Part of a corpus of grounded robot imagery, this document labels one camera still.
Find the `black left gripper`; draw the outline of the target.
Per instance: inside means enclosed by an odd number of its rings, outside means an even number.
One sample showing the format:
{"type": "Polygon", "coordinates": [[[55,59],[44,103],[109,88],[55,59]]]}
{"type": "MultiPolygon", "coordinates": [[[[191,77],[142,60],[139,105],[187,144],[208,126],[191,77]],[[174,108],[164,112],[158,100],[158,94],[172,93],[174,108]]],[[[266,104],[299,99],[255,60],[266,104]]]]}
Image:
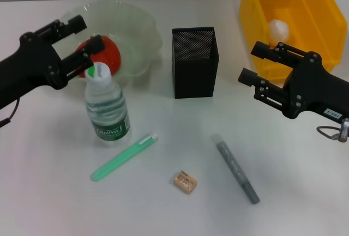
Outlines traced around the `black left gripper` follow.
{"type": "Polygon", "coordinates": [[[22,35],[18,50],[1,61],[1,108],[40,86],[62,89],[68,80],[92,67],[91,55],[105,48],[100,35],[63,60],[51,45],[86,28],[83,17],[77,15],[67,23],[54,20],[34,33],[22,35]]]}

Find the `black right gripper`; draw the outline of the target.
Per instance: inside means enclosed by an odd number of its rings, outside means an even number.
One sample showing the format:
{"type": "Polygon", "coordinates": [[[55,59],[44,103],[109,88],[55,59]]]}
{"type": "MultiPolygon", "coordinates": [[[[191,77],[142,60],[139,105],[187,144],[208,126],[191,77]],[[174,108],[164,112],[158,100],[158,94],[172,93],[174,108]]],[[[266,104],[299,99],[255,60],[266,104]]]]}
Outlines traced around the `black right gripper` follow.
{"type": "Polygon", "coordinates": [[[295,119],[304,111],[336,123],[348,118],[348,82],[324,69],[320,55],[279,42],[274,48],[257,41],[251,54],[292,68],[283,89],[244,68],[238,81],[255,87],[254,99],[295,119]]]}

